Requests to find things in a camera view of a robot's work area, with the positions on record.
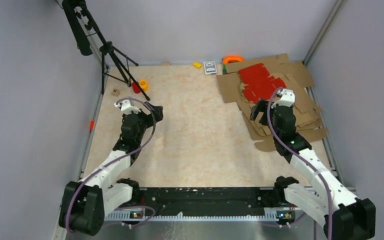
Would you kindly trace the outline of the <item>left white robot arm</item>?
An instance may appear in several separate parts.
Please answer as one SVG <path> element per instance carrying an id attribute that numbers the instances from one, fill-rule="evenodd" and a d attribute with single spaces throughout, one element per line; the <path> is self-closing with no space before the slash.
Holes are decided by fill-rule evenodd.
<path id="1" fill-rule="evenodd" d="M 145 102 L 146 114 L 126 100 L 117 103 L 122 112 L 121 134 L 105 161 L 88 176 L 70 181 L 64 188 L 58 225 L 95 236 L 104 219 L 122 204 L 134 207 L 140 202 L 139 184 L 116 178 L 138 158 L 148 128 L 155 129 L 164 118 L 163 107 Z"/>

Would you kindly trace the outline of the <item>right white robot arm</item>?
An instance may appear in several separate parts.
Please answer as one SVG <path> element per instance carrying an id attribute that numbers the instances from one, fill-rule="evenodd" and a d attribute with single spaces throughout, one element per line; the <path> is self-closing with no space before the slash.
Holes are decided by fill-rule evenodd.
<path id="1" fill-rule="evenodd" d="M 329 240 L 369 240 L 376 232 L 376 206 L 348 190 L 321 162 L 311 144 L 297 132 L 291 106 L 259 99 L 250 119 L 262 113 L 260 123 L 268 126 L 278 154 L 310 183 L 307 190 L 293 177 L 279 176 L 273 200 L 279 206 L 299 207 L 323 228 Z"/>

